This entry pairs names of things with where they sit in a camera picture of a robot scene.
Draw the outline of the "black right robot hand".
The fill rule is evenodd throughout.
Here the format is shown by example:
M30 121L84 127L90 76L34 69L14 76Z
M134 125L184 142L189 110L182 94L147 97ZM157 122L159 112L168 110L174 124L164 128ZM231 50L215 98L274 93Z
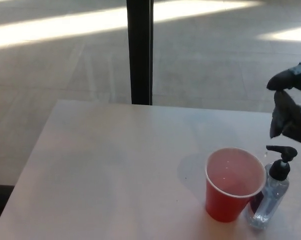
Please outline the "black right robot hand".
M292 88L301 91L301 62L274 75L266 88L274 91L270 138L283 135L301 143L301 105L286 92Z

